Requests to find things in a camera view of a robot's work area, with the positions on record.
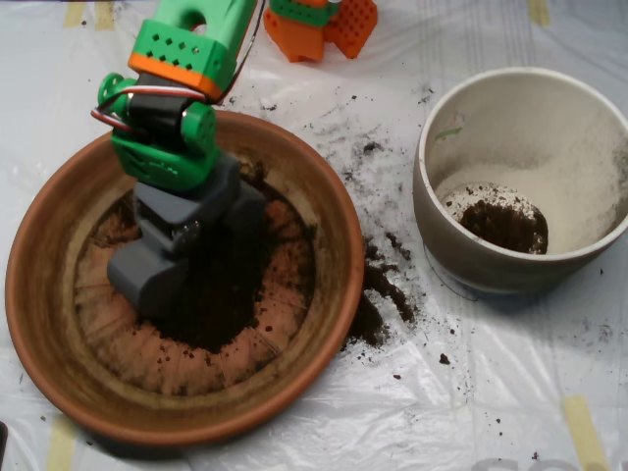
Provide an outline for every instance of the spilled soil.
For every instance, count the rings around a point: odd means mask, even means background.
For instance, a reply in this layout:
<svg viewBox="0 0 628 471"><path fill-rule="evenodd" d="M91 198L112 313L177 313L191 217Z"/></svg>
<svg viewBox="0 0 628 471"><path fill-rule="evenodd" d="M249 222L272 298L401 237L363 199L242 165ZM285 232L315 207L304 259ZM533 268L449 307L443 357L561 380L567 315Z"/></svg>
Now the spilled soil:
<svg viewBox="0 0 628 471"><path fill-rule="evenodd" d="M379 249L370 238L364 239L364 252L365 267L362 296L360 297L345 345L364 340L371 346L379 347L389 338L389 327L384 322L379 309L369 299L367 292L374 291L381 297L389 298L404 322L414 322L418 307L408 299L401 289L388 280L387 274L389 272L398 272L399 268L394 263L386 263L385 257L379 252Z"/></svg>

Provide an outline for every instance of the red and white wire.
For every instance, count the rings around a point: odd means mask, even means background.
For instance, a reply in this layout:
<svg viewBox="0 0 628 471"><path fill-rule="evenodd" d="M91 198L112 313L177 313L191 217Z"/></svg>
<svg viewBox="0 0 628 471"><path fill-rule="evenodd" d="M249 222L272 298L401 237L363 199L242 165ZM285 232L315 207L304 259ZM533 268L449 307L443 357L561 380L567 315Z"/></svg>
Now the red and white wire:
<svg viewBox="0 0 628 471"><path fill-rule="evenodd" d="M105 101L103 101L100 105L91 110L91 116L98 121L105 123L106 125L113 126L118 130L125 132L134 132L135 130L131 126L127 125L118 118L114 118L113 116L105 113L105 110L122 95L129 95L132 93L144 95L182 96L187 98L193 98L196 101L205 101L207 99L206 96L200 91L191 90L189 88L180 88L177 86L132 85L107 97Z"/></svg>

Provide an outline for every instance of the table surface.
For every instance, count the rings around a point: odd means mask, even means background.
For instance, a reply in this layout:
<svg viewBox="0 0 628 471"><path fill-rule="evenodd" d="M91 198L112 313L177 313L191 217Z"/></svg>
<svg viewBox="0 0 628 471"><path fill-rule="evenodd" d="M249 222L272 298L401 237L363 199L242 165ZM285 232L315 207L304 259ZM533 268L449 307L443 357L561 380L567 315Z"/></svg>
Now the table surface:
<svg viewBox="0 0 628 471"><path fill-rule="evenodd" d="M389 298L369 292L389 326L382 347L350 345L303 397L252 434L147 462L115 457L69 424L28 378L1 316L0 420L10 428L3 471L480 470L492 462L527 470L550 460L570 470L578 456L560 404L572 394L588 401L608 460L621 469L628 462L621 445L628 442L628 239L552 292L478 299L432 268L411 199L421 126L445 91L476 73L559 70L628 113L628 3L593 4L380 1L360 57L347 61L330 46L322 64L287 63L262 28L225 108L275 123L326 158L363 233L398 265L389 279L419 307L417 319L403 322ZM4 266L42 185L107 130L88 115L98 84L112 71L131 74L134 37L155 6L0 3Z"/></svg>

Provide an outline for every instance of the yellow tape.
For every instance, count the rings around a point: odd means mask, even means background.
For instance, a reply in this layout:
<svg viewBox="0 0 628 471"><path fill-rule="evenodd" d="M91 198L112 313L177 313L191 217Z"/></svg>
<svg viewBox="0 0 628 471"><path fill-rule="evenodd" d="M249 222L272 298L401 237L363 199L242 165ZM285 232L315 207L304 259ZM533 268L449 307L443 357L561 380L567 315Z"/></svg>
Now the yellow tape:
<svg viewBox="0 0 628 471"><path fill-rule="evenodd" d="M583 471L610 471L587 400L581 395L574 395L562 402L562 408Z"/></svg>
<svg viewBox="0 0 628 471"><path fill-rule="evenodd" d="M58 415L52 423L52 438L48 449L47 471L70 471L77 442L77 428L65 415Z"/></svg>
<svg viewBox="0 0 628 471"><path fill-rule="evenodd" d="M95 2L96 30L105 31L114 28L114 2Z"/></svg>
<svg viewBox="0 0 628 471"><path fill-rule="evenodd" d="M85 12L85 2L69 2L63 27L74 27L80 24L82 14Z"/></svg>
<svg viewBox="0 0 628 471"><path fill-rule="evenodd" d="M549 26L551 21L548 0L528 0L528 15L532 23L539 26Z"/></svg>

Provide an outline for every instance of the soil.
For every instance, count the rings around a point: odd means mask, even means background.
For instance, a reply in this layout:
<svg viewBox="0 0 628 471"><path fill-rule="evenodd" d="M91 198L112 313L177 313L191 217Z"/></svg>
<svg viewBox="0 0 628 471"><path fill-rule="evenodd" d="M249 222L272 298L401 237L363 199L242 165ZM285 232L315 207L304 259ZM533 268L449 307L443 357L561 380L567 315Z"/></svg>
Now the soil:
<svg viewBox="0 0 628 471"><path fill-rule="evenodd" d="M480 200L464 211L460 224L502 248L540 255L548 252L548 222L538 209L530 217L511 206Z"/></svg>
<svg viewBox="0 0 628 471"><path fill-rule="evenodd" d="M379 347L389 337L389 329L366 291L373 290L382 297L389 297L404 322L414 322L418 308L407 299L401 289L389 282L386 274L398 272L399 269L394 263L378 263L385 258L368 237L364 239L364 254L362 296L345 344L364 340L371 346Z"/></svg>
<svg viewBox="0 0 628 471"><path fill-rule="evenodd" d="M373 153L374 150L383 150L383 147L377 142L369 142L364 146L364 149L362 150L364 151L364 155L370 155Z"/></svg>
<svg viewBox="0 0 628 471"><path fill-rule="evenodd" d="M386 237L391 241L392 248L401 254L403 259L407 262L411 259L411 253L408 249L404 248L399 239L393 233L386 233Z"/></svg>
<svg viewBox="0 0 628 471"><path fill-rule="evenodd" d="M271 187L264 184L264 169L258 166L245 178L261 190L269 203L281 201L301 225L300 233L312 247L314 232L307 228L296 210ZM264 219L258 230L247 238L234 238L226 231L214 230L208 243L189 259L188 278L180 300L173 312L164 319L150 322L166 339L187 343L218 353L243 329L255 328L255 303L264 296L263 277L273 252L293 237L279 236L282 227L271 229ZM299 280L295 287L304 295L306 305L311 302L315 287L313 248L310 256L291 260L299 263Z"/></svg>

